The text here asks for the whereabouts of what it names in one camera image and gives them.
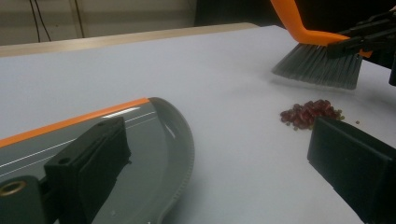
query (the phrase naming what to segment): white tabletop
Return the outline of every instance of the white tabletop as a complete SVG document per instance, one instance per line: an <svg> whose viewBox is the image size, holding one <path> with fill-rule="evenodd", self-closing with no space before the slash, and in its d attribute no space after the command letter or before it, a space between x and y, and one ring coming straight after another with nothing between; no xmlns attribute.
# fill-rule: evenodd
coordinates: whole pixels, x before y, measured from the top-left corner
<svg viewBox="0 0 396 224"><path fill-rule="evenodd" d="M0 58L0 138L158 96L185 116L196 147L191 182L163 223L361 223L308 163L311 132L279 113L328 99L345 122L395 147L390 71L363 62L354 91L273 75L295 45L269 26Z"/></svg>

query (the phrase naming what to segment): dark background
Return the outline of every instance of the dark background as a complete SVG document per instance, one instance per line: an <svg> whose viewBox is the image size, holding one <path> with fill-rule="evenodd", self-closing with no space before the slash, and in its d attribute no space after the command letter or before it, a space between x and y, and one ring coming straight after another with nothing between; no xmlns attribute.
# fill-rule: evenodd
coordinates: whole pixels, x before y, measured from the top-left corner
<svg viewBox="0 0 396 224"><path fill-rule="evenodd" d="M396 5L395 0L295 1L306 29L331 33L344 31ZM195 26L237 22L282 26L269 0L197 0ZM390 68L393 53L381 50L369 61Z"/></svg>

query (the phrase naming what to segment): pile of beans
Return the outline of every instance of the pile of beans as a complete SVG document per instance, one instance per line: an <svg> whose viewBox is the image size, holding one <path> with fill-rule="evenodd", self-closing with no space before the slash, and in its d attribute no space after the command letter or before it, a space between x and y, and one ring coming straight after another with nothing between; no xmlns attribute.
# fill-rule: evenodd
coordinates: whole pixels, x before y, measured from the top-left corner
<svg viewBox="0 0 396 224"><path fill-rule="evenodd" d="M312 129L315 117L323 116L332 119L344 119L341 110L334 110L328 100L309 101L304 105L295 104L292 109L280 113L281 121L294 130Z"/></svg>

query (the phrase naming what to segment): broom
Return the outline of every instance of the broom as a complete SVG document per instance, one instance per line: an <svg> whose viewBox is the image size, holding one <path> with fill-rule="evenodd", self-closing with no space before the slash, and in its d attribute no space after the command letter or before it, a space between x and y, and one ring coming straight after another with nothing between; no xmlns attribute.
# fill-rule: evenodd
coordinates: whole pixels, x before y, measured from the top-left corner
<svg viewBox="0 0 396 224"><path fill-rule="evenodd" d="M371 52L361 51L359 54L329 58L327 46L349 37L306 30L294 0L271 0L271 2L291 36L299 42L274 67L273 73L322 86L356 89L362 56L370 57Z"/></svg>

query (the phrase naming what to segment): dustpan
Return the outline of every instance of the dustpan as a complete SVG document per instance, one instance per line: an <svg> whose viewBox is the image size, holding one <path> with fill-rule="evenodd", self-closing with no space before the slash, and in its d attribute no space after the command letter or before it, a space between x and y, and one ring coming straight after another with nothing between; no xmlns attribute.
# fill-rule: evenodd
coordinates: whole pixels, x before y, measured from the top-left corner
<svg viewBox="0 0 396 224"><path fill-rule="evenodd" d="M43 166L56 158L54 155L72 146L92 126L115 118L124 120L131 156L129 164L121 166L92 223L162 223L189 182L194 148L187 121L160 98L113 106L1 140L0 183L27 175L43 178ZM0 223L23 223L11 220L15 216L7 210L4 199L0 196ZM19 214L29 204L26 200L21 203ZM34 223L29 217L16 217Z"/></svg>

